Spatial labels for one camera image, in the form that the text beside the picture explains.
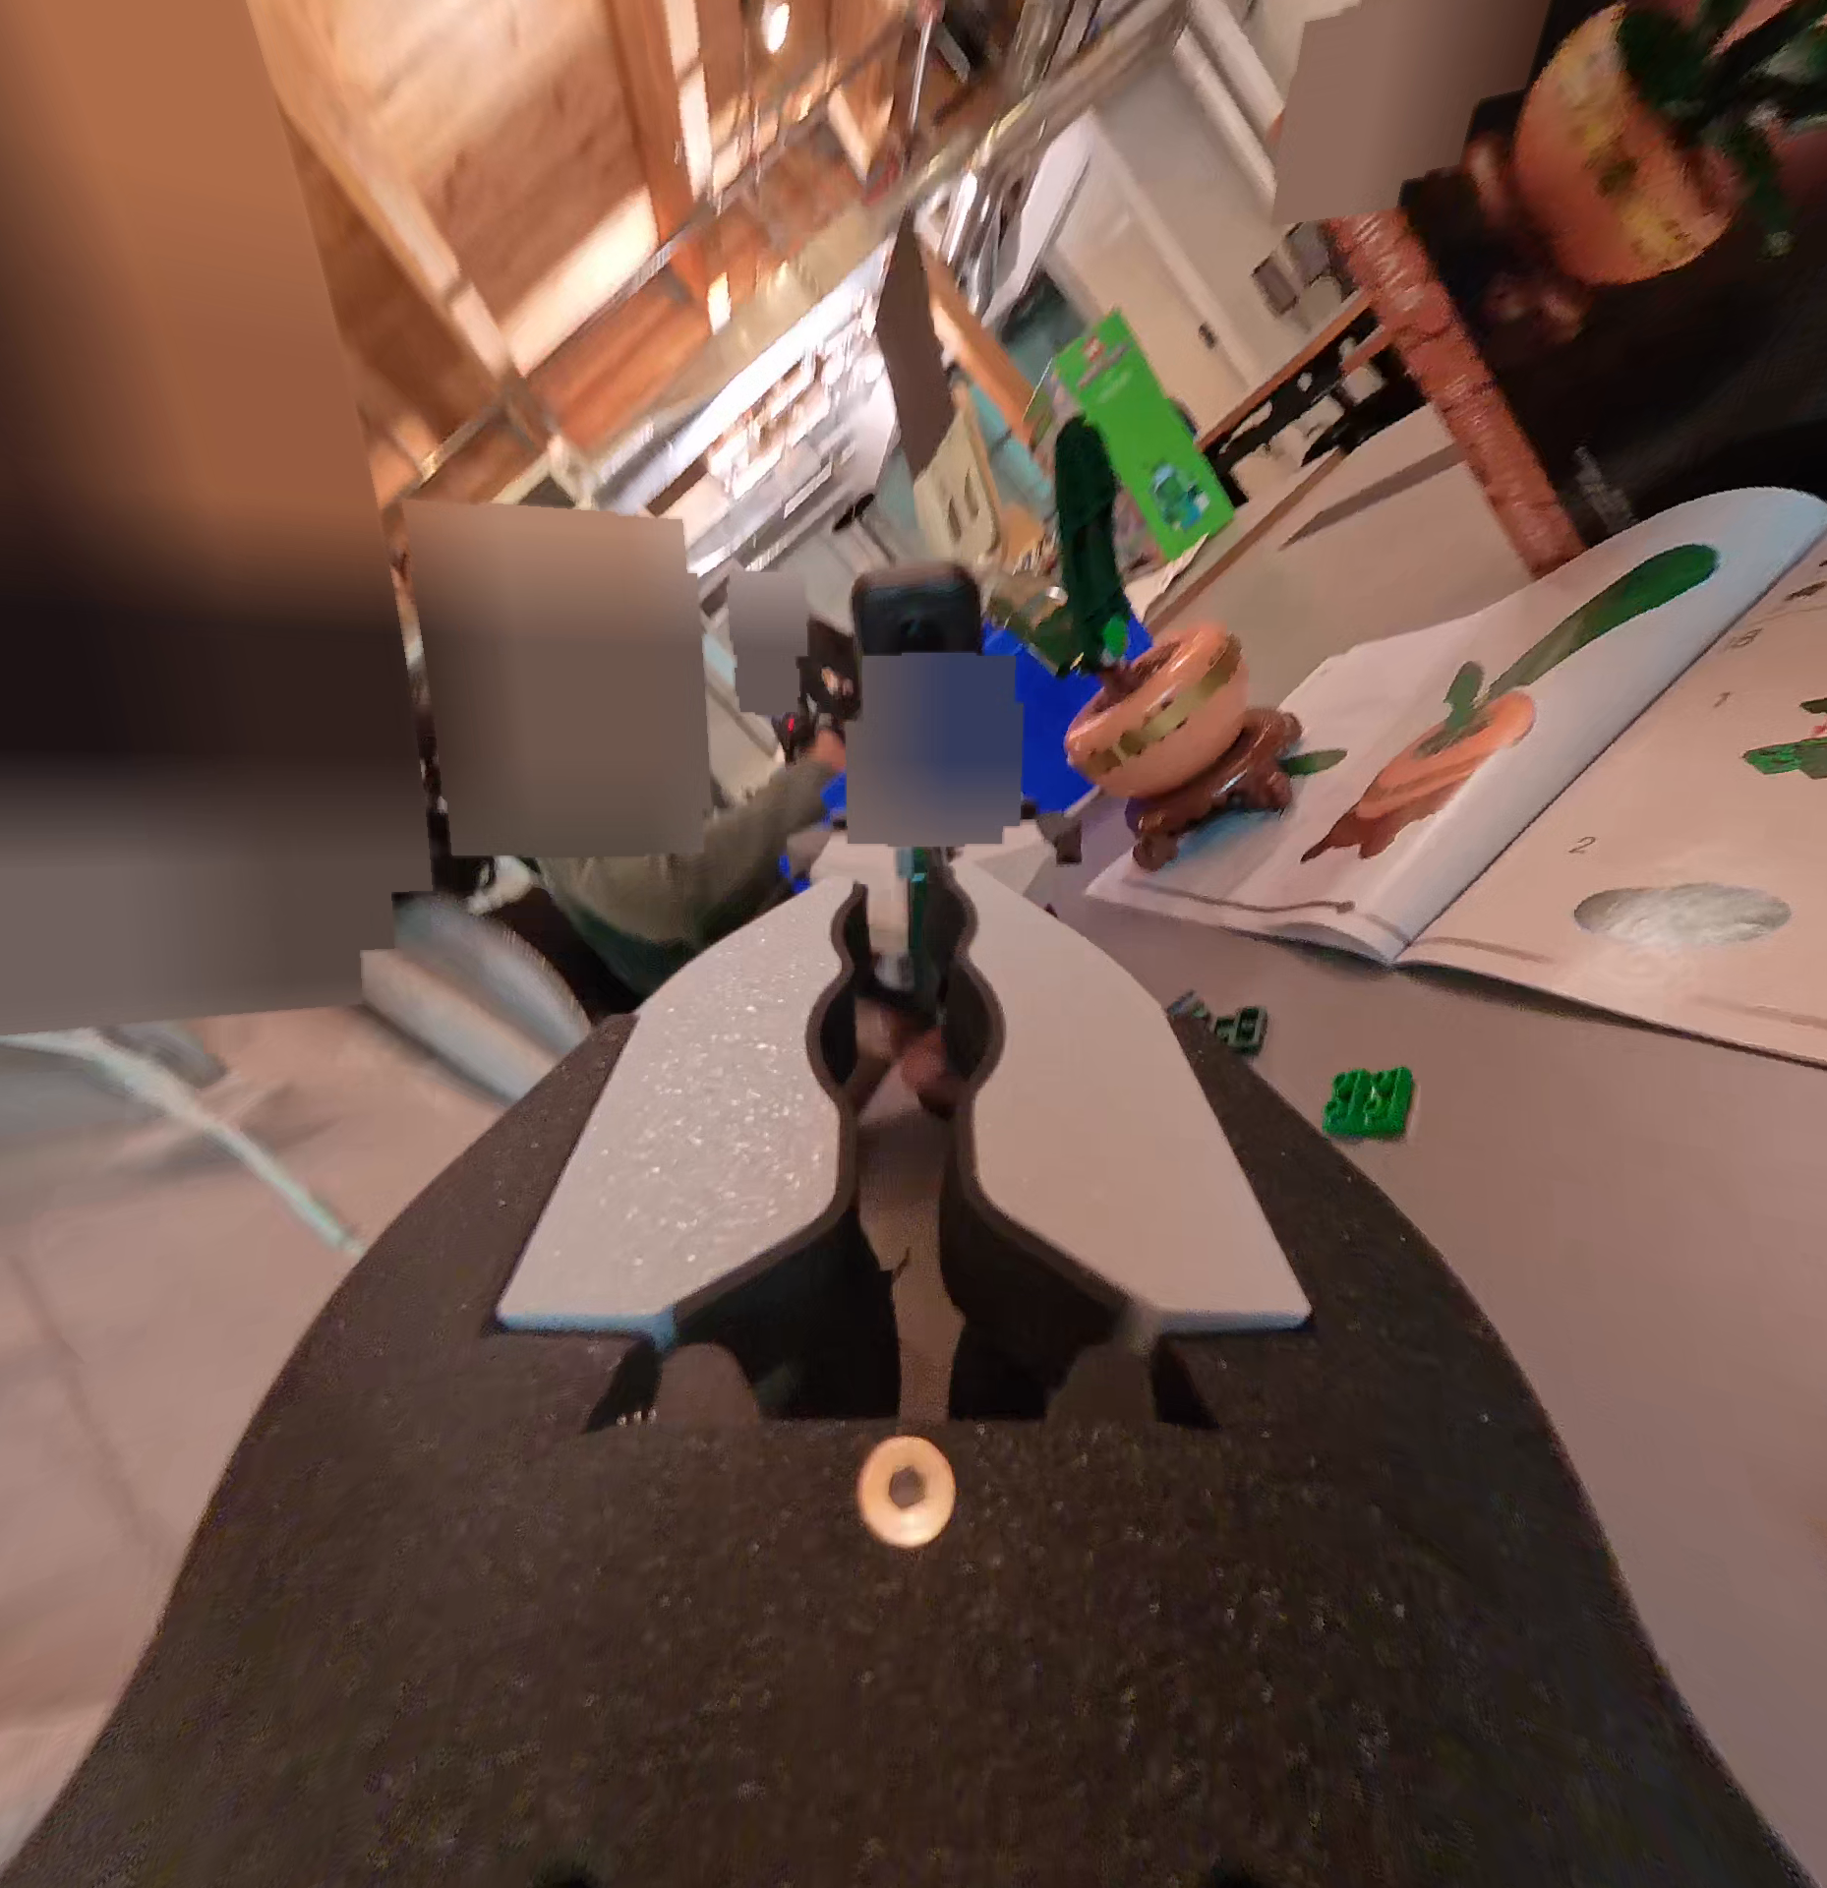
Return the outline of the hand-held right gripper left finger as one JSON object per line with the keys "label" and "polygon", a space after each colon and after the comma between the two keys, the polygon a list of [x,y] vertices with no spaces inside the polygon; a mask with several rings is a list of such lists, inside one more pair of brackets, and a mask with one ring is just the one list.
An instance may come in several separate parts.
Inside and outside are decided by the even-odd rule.
{"label": "hand-held right gripper left finger", "polygon": [[675,1349],[857,1217],[858,885],[831,877],[647,1000],[496,1300],[514,1335]]}

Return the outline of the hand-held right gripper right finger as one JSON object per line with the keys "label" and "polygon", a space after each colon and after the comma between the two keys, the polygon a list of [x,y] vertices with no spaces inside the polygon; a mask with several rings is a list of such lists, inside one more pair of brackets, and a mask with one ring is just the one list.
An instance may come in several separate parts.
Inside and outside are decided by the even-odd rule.
{"label": "hand-held right gripper right finger", "polygon": [[1295,1333],[1310,1300],[1162,1005],[986,869],[953,869],[966,1213],[1018,1260],[1044,1349]]}

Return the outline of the dark green brick piece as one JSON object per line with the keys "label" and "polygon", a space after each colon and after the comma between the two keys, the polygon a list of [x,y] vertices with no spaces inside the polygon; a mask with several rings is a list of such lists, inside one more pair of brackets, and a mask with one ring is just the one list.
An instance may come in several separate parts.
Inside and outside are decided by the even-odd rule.
{"label": "dark green brick piece", "polygon": [[933,1017],[941,1003],[942,971],[928,937],[928,915],[933,909],[935,869],[942,866],[942,854],[926,847],[908,847],[896,850],[896,871],[903,886],[905,915],[905,952],[903,952],[903,993],[912,1009],[921,1017]]}

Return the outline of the grey desk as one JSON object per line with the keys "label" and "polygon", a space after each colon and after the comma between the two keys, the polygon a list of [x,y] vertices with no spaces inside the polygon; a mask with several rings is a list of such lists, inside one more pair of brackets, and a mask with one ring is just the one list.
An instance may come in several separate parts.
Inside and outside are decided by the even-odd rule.
{"label": "grey desk", "polygon": [[[0,1883],[1827,1883],[1827,1074],[1100,923],[1302,1271],[1204,1428],[599,1428],[490,1331],[628,1026],[377,1240]],[[1400,1141],[1326,1136],[1408,1068]]]}

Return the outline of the clear plastic bag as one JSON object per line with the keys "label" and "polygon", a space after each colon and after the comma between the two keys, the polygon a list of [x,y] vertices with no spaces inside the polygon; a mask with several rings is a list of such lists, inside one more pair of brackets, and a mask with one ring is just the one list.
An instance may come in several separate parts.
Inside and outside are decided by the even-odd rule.
{"label": "clear plastic bag", "polygon": [[[487,1099],[529,1094],[592,1031],[548,956],[478,904],[413,894],[392,946],[362,953],[362,1010]],[[165,1132],[165,1145],[218,1149],[320,1244],[358,1258],[363,1242],[250,1129],[272,1090],[254,1089],[182,1020],[0,1034],[0,1051],[77,1068]]]}

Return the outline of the bright green brick plate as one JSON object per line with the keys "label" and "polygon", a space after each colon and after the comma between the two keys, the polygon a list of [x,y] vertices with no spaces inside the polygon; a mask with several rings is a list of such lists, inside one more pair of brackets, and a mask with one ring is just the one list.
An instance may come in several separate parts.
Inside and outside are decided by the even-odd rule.
{"label": "bright green brick plate", "polygon": [[1408,1068],[1334,1074],[1321,1112],[1326,1136],[1338,1141],[1400,1141],[1417,1100]]}

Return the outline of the toy brick potted plant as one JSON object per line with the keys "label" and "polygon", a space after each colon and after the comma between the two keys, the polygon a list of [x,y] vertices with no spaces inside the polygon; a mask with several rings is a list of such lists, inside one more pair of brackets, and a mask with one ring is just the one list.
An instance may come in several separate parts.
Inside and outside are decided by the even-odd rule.
{"label": "toy brick potted plant", "polygon": [[1252,704],[1238,636],[1202,623],[1124,654],[1133,614],[1114,534],[1119,482],[1084,417],[1056,432],[1053,492],[1075,663],[1098,685],[1068,728],[1065,756],[1124,806],[1133,863],[1163,869],[1186,836],[1224,814],[1283,814],[1300,720]]}

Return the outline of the black handheld device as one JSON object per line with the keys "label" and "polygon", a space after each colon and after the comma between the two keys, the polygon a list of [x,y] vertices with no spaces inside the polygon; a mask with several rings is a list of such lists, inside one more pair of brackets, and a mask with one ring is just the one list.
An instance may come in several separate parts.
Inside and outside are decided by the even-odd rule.
{"label": "black handheld device", "polygon": [[821,614],[805,625],[805,652],[796,662],[797,696],[777,720],[783,759],[793,764],[821,736],[845,740],[849,723],[858,711],[858,663],[855,637]]}

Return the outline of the blue container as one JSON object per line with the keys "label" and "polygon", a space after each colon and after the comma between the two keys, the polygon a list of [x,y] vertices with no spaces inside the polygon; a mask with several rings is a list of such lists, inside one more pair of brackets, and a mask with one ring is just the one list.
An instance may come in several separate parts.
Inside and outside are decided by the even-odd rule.
{"label": "blue container", "polygon": [[1102,636],[1096,637],[1085,634],[1081,618],[1068,605],[1049,608],[1044,614],[1005,612],[986,607],[983,636],[986,652],[1004,649],[995,637],[1004,637],[1014,649],[1030,652],[1040,668],[1059,679],[1098,677],[1117,671],[1151,646],[1151,636],[1135,616],[1114,616],[1105,625]]}

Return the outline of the open instruction booklet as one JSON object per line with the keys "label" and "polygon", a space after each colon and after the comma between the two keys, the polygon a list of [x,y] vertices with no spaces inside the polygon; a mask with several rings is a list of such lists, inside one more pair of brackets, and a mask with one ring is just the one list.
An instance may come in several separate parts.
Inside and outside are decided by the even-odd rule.
{"label": "open instruction booklet", "polygon": [[1281,705],[1291,808],[1121,856],[1095,899],[1827,1069],[1820,499],[1674,508]]}

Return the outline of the green cardboard box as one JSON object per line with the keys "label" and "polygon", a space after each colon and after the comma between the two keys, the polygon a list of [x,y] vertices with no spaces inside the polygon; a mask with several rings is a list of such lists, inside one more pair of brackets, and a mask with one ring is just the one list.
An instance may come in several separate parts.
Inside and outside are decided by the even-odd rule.
{"label": "green cardboard box", "polygon": [[1114,528],[1126,576],[1162,569],[1232,528],[1240,503],[1214,475],[1195,433],[1121,311],[1098,317],[1045,367],[1025,412],[1044,472],[1070,418],[1102,441],[1117,482]]}

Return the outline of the black toy brick set box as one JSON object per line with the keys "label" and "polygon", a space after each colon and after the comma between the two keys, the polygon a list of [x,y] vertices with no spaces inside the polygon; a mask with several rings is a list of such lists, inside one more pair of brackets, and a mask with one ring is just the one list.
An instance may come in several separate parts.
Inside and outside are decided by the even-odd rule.
{"label": "black toy brick set box", "polygon": [[1545,4],[1456,156],[1326,235],[1530,570],[1827,503],[1827,4]]}

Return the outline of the dark frame table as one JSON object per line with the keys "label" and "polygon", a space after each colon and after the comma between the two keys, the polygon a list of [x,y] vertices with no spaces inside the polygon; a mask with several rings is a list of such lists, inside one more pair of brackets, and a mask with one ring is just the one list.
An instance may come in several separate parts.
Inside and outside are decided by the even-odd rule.
{"label": "dark frame table", "polygon": [[1346,296],[1280,370],[1243,393],[1206,433],[1197,433],[1197,450],[1214,466],[1238,466],[1266,450],[1310,410],[1343,397],[1348,376],[1392,347],[1394,336],[1381,326],[1373,296]]}

